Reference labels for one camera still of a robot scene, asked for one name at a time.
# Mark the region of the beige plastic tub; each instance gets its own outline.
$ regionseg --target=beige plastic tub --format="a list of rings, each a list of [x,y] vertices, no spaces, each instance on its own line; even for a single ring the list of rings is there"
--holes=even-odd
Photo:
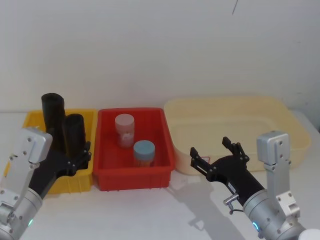
[[[176,153],[176,169],[188,175],[190,148],[195,147],[210,163],[231,153],[222,145],[227,136],[240,142],[250,157],[249,171],[264,170],[258,161],[256,139],[280,130],[289,133],[292,167],[297,167],[311,144],[309,134],[280,101],[267,96],[207,97],[175,99],[164,106],[165,117]]]

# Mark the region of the blue lid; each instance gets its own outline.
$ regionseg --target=blue lid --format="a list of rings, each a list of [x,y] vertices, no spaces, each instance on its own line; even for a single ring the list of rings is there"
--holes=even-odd
[[[140,161],[150,161],[155,157],[156,147],[148,140],[137,141],[133,146],[134,157]]]

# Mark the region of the yellow plastic bin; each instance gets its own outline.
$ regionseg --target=yellow plastic bin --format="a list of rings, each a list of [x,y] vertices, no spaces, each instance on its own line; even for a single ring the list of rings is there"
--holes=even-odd
[[[210,164],[231,155],[222,145],[224,136],[240,142],[249,156],[249,171],[263,171],[258,161],[257,137],[280,130],[290,136],[290,160],[297,167],[311,144],[308,132],[279,100],[269,96],[181,98],[167,102],[164,113],[175,149],[176,169],[198,175],[190,167],[190,148],[195,147]]]
[[[74,176],[62,176],[58,178],[51,187],[49,194],[88,192],[93,185],[92,172],[98,112],[96,109],[66,109],[65,114],[81,114],[83,116],[85,138],[91,142],[91,160],[87,169],[78,170]],[[23,127],[38,127],[40,130],[46,131],[43,112],[41,110],[29,112],[25,118]]]

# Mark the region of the white wall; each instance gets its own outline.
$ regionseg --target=white wall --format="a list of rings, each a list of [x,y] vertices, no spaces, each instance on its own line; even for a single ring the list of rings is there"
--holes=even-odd
[[[1,0],[0,111],[264,94],[320,125],[319,0]]]

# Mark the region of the cable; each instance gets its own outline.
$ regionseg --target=cable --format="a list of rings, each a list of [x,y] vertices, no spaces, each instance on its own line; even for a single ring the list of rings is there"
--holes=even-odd
[[[234,212],[241,212],[241,213],[243,213],[244,211],[242,211],[242,210],[240,210],[240,209],[232,209],[232,210],[230,210],[230,215],[232,215],[232,214],[234,214]]]

